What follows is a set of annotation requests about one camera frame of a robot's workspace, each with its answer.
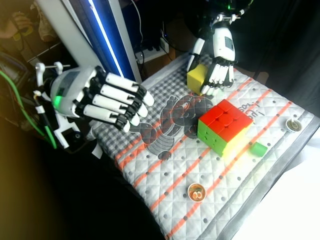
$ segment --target checkered pattern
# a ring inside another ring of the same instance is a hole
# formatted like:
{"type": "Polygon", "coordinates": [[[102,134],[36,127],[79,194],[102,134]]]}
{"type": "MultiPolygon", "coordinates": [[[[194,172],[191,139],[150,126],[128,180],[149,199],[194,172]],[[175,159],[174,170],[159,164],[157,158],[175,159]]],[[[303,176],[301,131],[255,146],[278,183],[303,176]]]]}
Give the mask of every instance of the checkered pattern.
{"type": "MultiPolygon", "coordinates": [[[[182,61],[187,63],[187,58],[183,58],[182,61]]],[[[202,59],[202,63],[210,64],[208,56],[202,59]]],[[[166,71],[163,79],[149,89],[154,96],[155,104],[148,108],[149,115],[142,120],[143,123],[157,122],[170,96],[180,99],[190,93],[186,87],[185,69],[186,64],[182,64],[178,70],[166,71]]],[[[235,78],[236,81],[231,88],[217,90],[211,100],[213,105],[227,98],[248,80],[248,76],[238,71],[235,73],[235,78]]],[[[253,80],[229,101],[245,111],[266,91],[268,91],[267,87],[253,80]]],[[[254,118],[254,123],[246,133],[245,141],[249,142],[254,138],[288,102],[274,91],[260,100],[257,106],[247,113],[254,118]]],[[[224,229],[228,229],[230,225],[237,226],[240,221],[232,219],[243,215],[240,211],[244,206],[248,209],[255,207],[255,204],[250,204],[251,199],[258,200],[268,192],[273,181],[291,161],[292,156],[284,157],[284,155],[293,144],[297,143],[297,139],[299,139],[299,147],[307,141],[309,135],[303,137],[304,131],[295,134],[286,132],[284,124],[288,118],[292,117],[298,118],[305,129],[308,129],[307,132],[312,133],[311,122],[314,121],[315,116],[291,104],[283,114],[277,116],[276,121],[258,139],[259,143],[268,147],[266,155],[256,157],[246,151],[189,217],[186,217],[186,214],[195,203],[188,198],[186,192],[188,186],[192,183],[200,183],[209,189],[216,179],[220,178],[230,159],[219,157],[213,150],[208,150],[204,154],[207,149],[205,143],[198,138],[186,138],[184,131],[180,130],[174,135],[175,149],[171,151],[168,160],[159,162],[158,156],[152,154],[147,148],[138,151],[136,148],[142,144],[141,141],[132,146],[117,162],[121,164],[125,158],[130,159],[123,168],[123,176],[135,186],[146,205],[152,209],[155,220],[164,235],[169,234],[182,220],[182,225],[170,236],[171,239],[229,239],[230,237],[223,237],[224,229]]],[[[139,136],[138,133],[119,132],[107,124],[95,123],[92,128],[104,151],[112,157],[139,136]]],[[[298,151],[299,147],[293,149],[291,153],[298,151]]]]}

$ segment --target green cable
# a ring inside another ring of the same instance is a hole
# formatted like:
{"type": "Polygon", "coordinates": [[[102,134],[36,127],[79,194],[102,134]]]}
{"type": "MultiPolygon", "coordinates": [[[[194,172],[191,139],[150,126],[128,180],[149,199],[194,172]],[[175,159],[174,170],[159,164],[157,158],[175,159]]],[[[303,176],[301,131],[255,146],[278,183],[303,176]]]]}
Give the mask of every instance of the green cable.
{"type": "MultiPolygon", "coordinates": [[[[25,116],[25,118],[28,120],[28,122],[31,124],[31,126],[42,136],[42,137],[45,137],[45,133],[37,127],[37,125],[31,120],[30,116],[28,115],[28,113],[26,112],[25,108],[24,108],[24,104],[21,100],[21,97],[20,97],[20,94],[17,90],[17,87],[16,85],[14,84],[14,82],[10,79],[10,77],[8,77],[3,71],[0,70],[0,75],[9,83],[9,85],[11,86],[14,94],[15,94],[15,97],[16,97],[16,100],[18,101],[19,105],[20,105],[20,109],[23,113],[23,115],[25,116]]],[[[54,149],[57,148],[57,144],[56,144],[56,141],[49,129],[48,126],[45,126],[44,127],[46,132],[48,133],[48,136],[49,136],[49,139],[51,141],[51,144],[53,146],[54,149]]]]}

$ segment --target white robotic hand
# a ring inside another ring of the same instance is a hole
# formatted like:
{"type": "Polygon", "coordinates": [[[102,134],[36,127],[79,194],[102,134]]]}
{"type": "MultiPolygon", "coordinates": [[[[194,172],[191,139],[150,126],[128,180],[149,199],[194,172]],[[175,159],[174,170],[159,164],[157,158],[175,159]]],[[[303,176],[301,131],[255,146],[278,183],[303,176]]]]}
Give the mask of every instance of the white robotic hand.
{"type": "MultiPolygon", "coordinates": [[[[214,59],[201,87],[202,94],[213,95],[214,89],[231,87],[234,82],[236,54],[232,34],[228,26],[236,19],[237,16],[234,14],[231,17],[219,14],[212,23],[214,59]]],[[[202,38],[196,41],[187,66],[187,72],[193,70],[199,64],[204,44],[205,40],[202,38]]]]}
{"type": "Polygon", "coordinates": [[[145,105],[154,104],[143,86],[106,73],[99,66],[62,72],[51,85],[50,98],[54,108],[66,117],[97,120],[124,132],[147,116],[145,105]]]}

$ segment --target led light strip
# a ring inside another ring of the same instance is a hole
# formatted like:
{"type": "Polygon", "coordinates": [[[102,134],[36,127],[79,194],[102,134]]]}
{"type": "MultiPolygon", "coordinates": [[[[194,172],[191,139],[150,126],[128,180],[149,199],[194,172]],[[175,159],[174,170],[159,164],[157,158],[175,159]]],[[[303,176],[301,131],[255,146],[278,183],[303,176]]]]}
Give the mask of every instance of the led light strip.
{"type": "Polygon", "coordinates": [[[103,24],[102,24],[102,22],[100,20],[99,14],[98,14],[97,9],[96,9],[96,6],[94,4],[94,1],[93,0],[88,0],[88,1],[91,4],[91,9],[93,11],[94,17],[96,19],[96,22],[99,25],[99,28],[100,28],[100,30],[102,32],[104,40],[105,40],[105,42],[106,42],[106,44],[107,44],[107,46],[109,48],[109,51],[110,51],[110,53],[112,55],[112,58],[114,60],[115,65],[116,65],[116,68],[118,69],[120,76],[124,78],[124,74],[123,74],[123,72],[122,72],[122,70],[120,68],[120,65],[118,63],[117,57],[116,57],[116,55],[114,53],[114,50],[112,49],[112,46],[111,46],[110,41],[109,41],[109,38],[108,38],[107,33],[105,31],[105,28],[104,28],[104,26],[103,26],[103,24]]]}

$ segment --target quilted fabric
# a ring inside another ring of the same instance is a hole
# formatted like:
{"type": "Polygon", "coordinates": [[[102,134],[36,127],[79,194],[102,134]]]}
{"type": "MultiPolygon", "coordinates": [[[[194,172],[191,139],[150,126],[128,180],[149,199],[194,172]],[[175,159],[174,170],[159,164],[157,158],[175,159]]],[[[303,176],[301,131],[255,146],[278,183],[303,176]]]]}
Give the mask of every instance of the quilted fabric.
{"type": "MultiPolygon", "coordinates": [[[[314,115],[239,71],[233,86],[217,89],[212,99],[196,96],[186,85],[187,60],[180,60],[178,67],[167,70],[154,85],[148,82],[155,104],[130,133],[98,122],[92,129],[104,151],[144,198],[167,239],[215,240],[300,136],[286,132],[286,120],[299,119],[306,127],[314,115]],[[243,146],[229,159],[220,158],[200,141],[195,126],[203,113],[223,99],[254,121],[243,146]],[[264,157],[249,152],[255,141],[268,147],[264,157]],[[189,199],[187,188],[192,183],[206,188],[202,203],[189,199]]],[[[210,58],[205,56],[201,62],[209,65],[210,58]]]]}

